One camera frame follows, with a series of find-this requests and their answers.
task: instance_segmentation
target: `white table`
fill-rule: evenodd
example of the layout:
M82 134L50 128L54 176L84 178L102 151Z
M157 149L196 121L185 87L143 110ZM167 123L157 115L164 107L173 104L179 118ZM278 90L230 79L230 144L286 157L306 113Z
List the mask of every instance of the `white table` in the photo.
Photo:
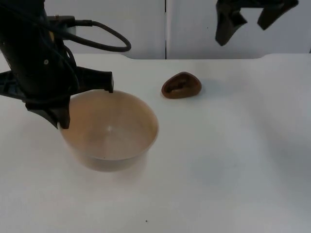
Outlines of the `white table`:
M76 55L155 111L159 136L127 170L85 168L59 132L0 98L2 233L309 233L311 56L148 61ZM0 70L8 70L4 59ZM160 95L180 71L202 93Z

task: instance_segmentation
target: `white wall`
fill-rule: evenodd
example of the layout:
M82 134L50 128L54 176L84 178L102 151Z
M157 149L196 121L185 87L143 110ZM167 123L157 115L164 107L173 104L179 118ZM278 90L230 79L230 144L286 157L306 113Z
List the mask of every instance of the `white wall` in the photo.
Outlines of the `white wall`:
M48 15L72 15L76 19L99 21L127 37L131 58L163 59L165 57L164 0L46 0ZM97 28L77 28L77 35L109 45L122 42ZM98 53L101 50L67 42L75 53Z
M311 1L283 15L263 31L260 9L243 9L248 24L229 43L215 41L217 0L167 0L168 59L257 58L269 53L307 53L311 48Z

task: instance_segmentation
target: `bowl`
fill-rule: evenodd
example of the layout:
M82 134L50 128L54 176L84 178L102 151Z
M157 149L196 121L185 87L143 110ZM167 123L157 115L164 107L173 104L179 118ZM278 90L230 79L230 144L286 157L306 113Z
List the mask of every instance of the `bowl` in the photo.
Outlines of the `bowl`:
M130 166L155 142L158 120L139 98L95 90L71 99L70 127L60 132L80 162L94 170Z

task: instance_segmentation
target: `dark brown food item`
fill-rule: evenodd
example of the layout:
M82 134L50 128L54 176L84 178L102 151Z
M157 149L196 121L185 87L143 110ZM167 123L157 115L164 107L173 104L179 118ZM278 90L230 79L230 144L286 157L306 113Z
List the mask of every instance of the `dark brown food item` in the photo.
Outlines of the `dark brown food item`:
M162 94L168 99L182 99L196 96L202 84L194 75L181 72L170 78L162 87Z

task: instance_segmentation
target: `black object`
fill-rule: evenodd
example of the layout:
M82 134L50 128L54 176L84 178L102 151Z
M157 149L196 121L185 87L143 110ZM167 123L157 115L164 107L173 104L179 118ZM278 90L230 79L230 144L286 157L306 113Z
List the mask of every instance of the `black object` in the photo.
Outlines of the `black object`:
M258 24L266 30L279 17L297 5L298 0L218 0L216 41L221 46L225 45L233 34L247 23L240 13L241 8L263 8Z
M114 47L66 32L74 26L98 26L125 43ZM111 28L73 16L47 17L44 0L0 0L0 49L11 71L0 73L0 95L20 99L26 108L67 129L71 95L104 89L113 92L112 72L76 65L64 39L94 48L124 52L130 42Z

